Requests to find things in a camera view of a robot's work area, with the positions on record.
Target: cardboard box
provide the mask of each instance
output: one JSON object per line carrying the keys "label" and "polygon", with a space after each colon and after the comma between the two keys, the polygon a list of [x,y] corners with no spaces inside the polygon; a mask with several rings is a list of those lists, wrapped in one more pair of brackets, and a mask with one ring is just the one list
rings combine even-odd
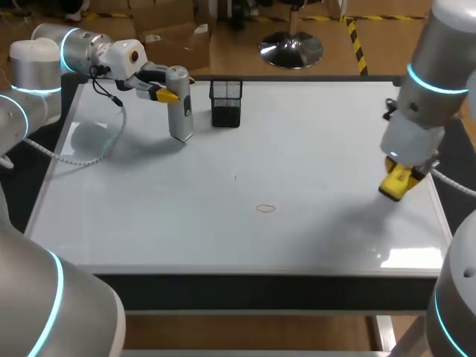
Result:
{"label": "cardboard box", "polygon": [[208,24],[196,24],[193,0],[155,0],[132,8],[132,18],[147,57],[161,65],[183,65],[192,70],[208,67]]}

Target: cable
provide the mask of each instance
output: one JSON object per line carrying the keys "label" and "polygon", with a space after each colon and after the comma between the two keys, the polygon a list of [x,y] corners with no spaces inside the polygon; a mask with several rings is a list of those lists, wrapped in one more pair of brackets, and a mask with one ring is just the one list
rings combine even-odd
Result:
{"label": "cable", "polygon": [[[98,162],[101,162],[112,151],[112,149],[114,149],[114,147],[116,146],[116,144],[119,141],[119,138],[124,133],[124,130],[125,130],[126,125],[127,125],[127,111],[126,111],[126,108],[124,107],[124,104],[122,103],[122,101],[119,98],[117,98],[115,95],[112,95],[111,93],[109,93],[104,87],[101,86],[101,84],[99,84],[97,82],[97,76],[107,72],[108,70],[109,70],[108,68],[104,68],[104,67],[100,67],[100,66],[96,66],[96,65],[92,65],[89,68],[89,74],[91,75],[91,78],[92,78],[92,86],[93,86],[94,91],[96,93],[100,94],[100,95],[103,95],[104,97],[108,97],[110,100],[112,100],[112,102],[116,106],[120,107],[120,112],[122,113],[122,118],[123,118],[122,126],[120,127],[118,134],[116,135],[114,140],[112,140],[110,145],[108,145],[107,149],[104,150],[104,152],[101,156],[99,156],[99,157],[97,157],[93,160],[88,160],[88,161],[75,161],[75,160],[71,160],[69,158],[65,158],[63,156],[57,155],[54,152],[51,152],[50,150],[46,149],[45,147],[42,147],[40,144],[36,143],[35,141],[32,141],[29,138],[25,138],[24,141],[27,144],[34,147],[35,149],[38,149],[39,151],[41,151],[45,155],[49,156],[50,158],[54,158],[55,160],[58,160],[58,161],[60,161],[62,163],[65,163],[65,164],[87,167],[87,166],[97,164]],[[103,92],[100,92],[99,90],[97,90],[96,85],[99,86],[99,88],[101,88],[103,90]]]}
{"label": "cable", "polygon": [[430,172],[433,176],[439,178],[442,182],[450,185],[451,187],[465,193],[468,196],[476,197],[476,191],[470,190],[469,188],[464,187],[461,184],[458,184],[456,181],[451,180],[448,176],[443,175],[436,168],[433,167]]}
{"label": "cable", "polygon": [[71,160],[69,158],[65,158],[63,156],[60,156],[60,155],[57,155],[57,154],[51,152],[50,150],[46,149],[45,147],[42,147],[40,144],[32,141],[29,138],[24,139],[24,141],[27,144],[30,144],[32,147],[34,147],[34,148],[38,149],[39,151],[43,152],[45,155],[49,156],[50,158],[54,158],[55,160],[58,160],[62,163],[70,164],[70,165],[74,165],[74,166],[88,167],[88,166],[97,164],[98,162],[101,162],[104,158],[106,158],[106,156],[112,151],[112,149],[114,149],[114,147],[116,146],[116,144],[119,141],[119,138],[124,133],[124,129],[126,128],[126,124],[127,124],[126,107],[122,106],[120,108],[120,111],[122,113],[123,122],[122,122],[122,126],[120,127],[120,130],[119,130],[118,134],[116,135],[114,140],[110,143],[110,145],[107,146],[107,148],[106,148],[106,150],[104,150],[103,154],[101,156],[93,159],[93,160],[88,160],[88,161]]}
{"label": "cable", "polygon": [[8,170],[12,170],[14,168],[13,162],[6,155],[0,156],[0,166]]}

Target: white cable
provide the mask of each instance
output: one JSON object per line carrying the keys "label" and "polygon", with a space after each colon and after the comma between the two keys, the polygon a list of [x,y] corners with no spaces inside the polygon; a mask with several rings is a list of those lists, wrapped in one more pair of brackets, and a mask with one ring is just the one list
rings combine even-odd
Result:
{"label": "white cable", "polygon": [[74,165],[74,166],[81,166],[81,167],[91,166],[91,165],[97,164],[98,162],[101,162],[104,158],[106,158],[106,156],[112,151],[112,149],[118,143],[119,138],[122,136],[122,134],[124,132],[124,129],[126,128],[126,124],[127,124],[126,107],[122,106],[120,108],[120,111],[122,113],[123,121],[122,121],[122,126],[120,127],[120,130],[119,130],[119,133],[116,135],[114,140],[110,143],[110,145],[107,146],[107,148],[106,148],[106,150],[104,150],[103,154],[101,156],[95,158],[94,160],[88,160],[88,161],[71,160],[69,158],[65,158],[64,156],[59,156],[59,155],[51,152],[50,150],[42,147],[40,144],[35,143],[34,141],[32,141],[29,138],[26,138],[25,142],[27,144],[30,144],[32,147],[38,149],[39,151],[43,152],[45,155],[49,156],[50,158],[54,158],[55,160],[58,160],[58,161],[63,162],[65,164],[70,164],[70,165]]}
{"label": "white cable", "polygon": [[430,172],[433,176],[436,176],[441,181],[445,182],[446,184],[449,184],[451,187],[456,188],[457,190],[465,193],[468,196],[476,197],[476,191],[470,190],[469,188],[464,187],[461,184],[458,184],[456,181],[451,180],[448,176],[443,175],[437,169],[433,168],[431,169]]}
{"label": "white cable", "polygon": [[8,158],[8,156],[0,156],[0,166],[3,166],[5,169],[12,170],[14,165],[13,162]]}

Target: metal table leg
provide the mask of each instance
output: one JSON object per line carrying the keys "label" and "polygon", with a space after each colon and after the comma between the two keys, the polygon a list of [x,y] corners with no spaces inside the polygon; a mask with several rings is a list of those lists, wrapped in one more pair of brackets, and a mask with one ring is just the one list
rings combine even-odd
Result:
{"label": "metal table leg", "polygon": [[373,316],[372,325],[377,350],[390,352],[396,345],[392,317],[383,315]]}

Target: glowing cyan ring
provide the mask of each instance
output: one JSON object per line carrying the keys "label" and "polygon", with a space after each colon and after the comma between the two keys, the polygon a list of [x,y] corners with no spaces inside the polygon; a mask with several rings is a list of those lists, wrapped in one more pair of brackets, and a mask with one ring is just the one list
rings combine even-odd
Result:
{"label": "glowing cyan ring", "polygon": [[440,322],[440,325],[441,325],[441,328],[443,329],[443,332],[445,333],[447,339],[451,342],[451,344],[453,345],[453,347],[456,349],[456,351],[458,351],[459,353],[461,353],[461,355],[463,357],[469,357],[468,355],[466,355],[462,349],[460,349],[460,347],[456,344],[456,342],[454,342],[453,338],[451,338],[448,330],[446,329],[445,327],[445,324],[443,323],[443,320],[441,319],[441,316],[440,316],[440,311],[438,310],[438,302],[437,302],[437,294],[435,293],[434,295],[434,305],[435,305],[435,309],[437,311],[437,316],[438,316],[438,321]]}
{"label": "glowing cyan ring", "polygon": [[16,100],[14,100],[14,99],[12,99],[12,98],[10,98],[10,97],[7,97],[7,96],[5,96],[5,95],[2,95],[2,94],[0,94],[0,98],[4,98],[4,99],[6,99],[6,100],[9,100],[10,102],[12,102],[13,104],[15,104],[16,106],[19,107],[20,112],[22,112],[23,118],[25,119],[25,134],[23,135],[23,139],[25,139],[25,138],[27,137],[27,135],[28,135],[28,130],[30,129],[30,128],[29,128],[29,124],[28,124],[27,113],[25,113],[25,110],[23,110],[22,106],[20,106]]}
{"label": "glowing cyan ring", "polygon": [[62,292],[65,287],[65,281],[64,281],[64,276],[62,272],[62,266],[60,259],[52,252],[49,252],[51,256],[54,259],[54,262],[56,263],[57,266],[57,271],[58,271],[58,285],[57,285],[57,294],[54,297],[54,303],[53,307],[51,308],[50,312],[50,317],[46,321],[45,328],[43,329],[42,334],[39,336],[38,341],[36,341],[35,346],[31,350],[31,352],[28,354],[27,357],[36,357],[38,355],[38,352],[42,349],[43,345],[45,344],[46,338],[51,332],[51,329],[53,328],[54,322],[57,319],[58,316],[58,311],[60,310],[60,305],[61,305],[61,300],[62,300]]}
{"label": "glowing cyan ring", "polygon": [[70,29],[70,31],[68,31],[67,34],[62,38],[61,46],[59,47],[59,49],[60,49],[59,54],[61,55],[61,63],[66,67],[66,69],[68,69],[71,72],[74,72],[74,71],[71,68],[68,67],[68,65],[66,64],[66,61],[65,61],[65,42],[66,42],[66,39],[68,38],[68,36],[72,32],[75,32],[75,30],[79,30],[79,28]]}
{"label": "glowing cyan ring", "polygon": [[15,86],[12,86],[12,89],[15,89],[16,91],[22,91],[24,93],[28,94],[50,94],[50,93],[56,93],[58,91],[61,91],[61,87],[55,88],[55,89],[24,89],[24,88],[18,88]]}
{"label": "glowing cyan ring", "polygon": [[420,84],[423,88],[427,88],[430,91],[435,91],[436,93],[442,93],[442,94],[462,94],[462,93],[467,93],[468,89],[442,89],[438,88],[435,86],[432,86],[431,84],[428,84],[426,82],[423,82],[414,72],[414,70],[411,67],[411,64],[408,65],[408,74],[410,75],[411,79]]}

